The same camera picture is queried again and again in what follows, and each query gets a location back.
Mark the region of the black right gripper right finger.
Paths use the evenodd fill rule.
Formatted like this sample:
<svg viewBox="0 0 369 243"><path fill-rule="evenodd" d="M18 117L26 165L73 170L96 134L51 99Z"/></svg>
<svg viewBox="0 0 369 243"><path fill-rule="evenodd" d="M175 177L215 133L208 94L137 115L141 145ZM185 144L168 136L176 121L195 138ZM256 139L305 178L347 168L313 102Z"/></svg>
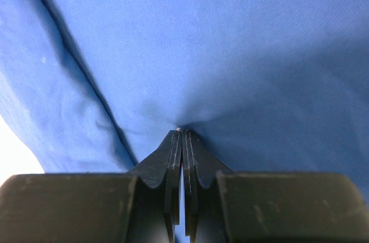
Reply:
<svg viewBox="0 0 369 243"><path fill-rule="evenodd" d="M231 170L189 130L182 158L191 242L368 241L368 208L347 176Z"/></svg>

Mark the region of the blue surgical cloth wrap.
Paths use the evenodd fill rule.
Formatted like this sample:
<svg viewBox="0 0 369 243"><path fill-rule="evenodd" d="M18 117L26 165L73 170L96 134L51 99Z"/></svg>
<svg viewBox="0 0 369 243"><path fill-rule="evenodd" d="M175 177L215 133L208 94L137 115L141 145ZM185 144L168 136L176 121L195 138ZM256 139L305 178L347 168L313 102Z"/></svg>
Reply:
<svg viewBox="0 0 369 243"><path fill-rule="evenodd" d="M1 0L1 116L41 174L127 173L189 130L231 170L347 176L368 208L368 0Z"/></svg>

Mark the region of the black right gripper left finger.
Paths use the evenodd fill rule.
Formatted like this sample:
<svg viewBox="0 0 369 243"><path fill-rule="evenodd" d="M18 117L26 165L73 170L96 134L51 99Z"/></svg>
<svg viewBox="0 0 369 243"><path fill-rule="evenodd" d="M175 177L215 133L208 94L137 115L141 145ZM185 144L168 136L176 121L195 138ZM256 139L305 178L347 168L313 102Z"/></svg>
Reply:
<svg viewBox="0 0 369 243"><path fill-rule="evenodd" d="M2 242L174 242L182 134L127 173L18 174L1 186Z"/></svg>

